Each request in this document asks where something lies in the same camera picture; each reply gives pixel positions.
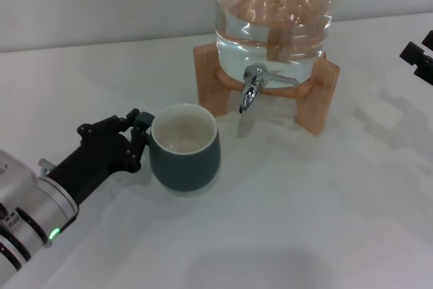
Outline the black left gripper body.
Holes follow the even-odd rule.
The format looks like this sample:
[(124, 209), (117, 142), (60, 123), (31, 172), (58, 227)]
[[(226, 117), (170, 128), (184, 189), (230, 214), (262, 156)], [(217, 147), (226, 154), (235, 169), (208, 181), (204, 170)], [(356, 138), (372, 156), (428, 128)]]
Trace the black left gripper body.
[(47, 177), (82, 204), (110, 175), (131, 171), (130, 141), (121, 134), (92, 137), (59, 163)]

